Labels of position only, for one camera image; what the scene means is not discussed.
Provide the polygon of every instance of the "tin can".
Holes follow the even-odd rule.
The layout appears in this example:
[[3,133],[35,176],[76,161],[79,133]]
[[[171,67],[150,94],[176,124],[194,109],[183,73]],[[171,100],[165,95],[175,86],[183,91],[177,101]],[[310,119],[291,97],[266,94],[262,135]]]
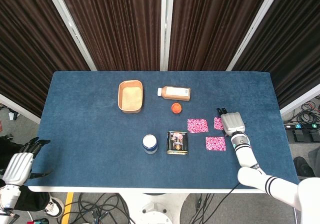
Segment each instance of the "tin can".
[[146,153],[155,153],[158,150],[158,143],[156,137],[152,134],[145,135],[142,139],[142,146]]
[[188,154],[188,134],[187,132],[170,131],[166,139],[166,153],[168,154]]

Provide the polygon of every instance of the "brown curtain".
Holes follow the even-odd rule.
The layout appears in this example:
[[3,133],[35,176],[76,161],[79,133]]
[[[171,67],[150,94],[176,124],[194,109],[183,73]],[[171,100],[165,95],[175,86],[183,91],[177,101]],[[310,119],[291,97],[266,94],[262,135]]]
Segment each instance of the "brown curtain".
[[0,0],[0,93],[41,116],[57,70],[88,70],[51,0]]
[[320,0],[275,0],[234,71],[271,73],[280,108],[320,83]]
[[173,0],[169,70],[226,70],[263,0]]
[[159,70],[161,0],[65,0],[98,70]]

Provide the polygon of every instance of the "pink patterned cloth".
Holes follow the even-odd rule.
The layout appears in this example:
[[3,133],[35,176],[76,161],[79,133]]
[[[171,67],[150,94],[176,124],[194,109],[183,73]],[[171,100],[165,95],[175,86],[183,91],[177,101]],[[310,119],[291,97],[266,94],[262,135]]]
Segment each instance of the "pink patterned cloth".
[[208,132],[208,124],[205,119],[188,119],[188,131],[190,133]]
[[224,137],[206,137],[205,148],[208,151],[225,151],[226,142]]
[[224,129],[224,125],[222,124],[222,120],[221,118],[215,117],[214,118],[214,129],[217,130],[223,130]]

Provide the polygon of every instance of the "orange lid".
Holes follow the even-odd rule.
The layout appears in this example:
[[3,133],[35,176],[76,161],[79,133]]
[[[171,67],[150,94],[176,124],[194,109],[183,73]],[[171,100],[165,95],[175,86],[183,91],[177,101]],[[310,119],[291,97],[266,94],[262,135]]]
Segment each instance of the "orange lid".
[[179,103],[174,103],[171,106],[171,111],[175,114],[179,114],[182,111],[182,106]]

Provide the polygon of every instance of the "bottle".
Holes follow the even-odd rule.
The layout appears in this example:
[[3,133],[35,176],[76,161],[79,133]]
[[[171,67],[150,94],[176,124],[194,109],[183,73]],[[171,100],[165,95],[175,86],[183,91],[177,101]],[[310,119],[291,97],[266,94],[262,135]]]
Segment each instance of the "bottle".
[[190,88],[169,87],[158,88],[158,96],[165,99],[189,101],[190,100]]

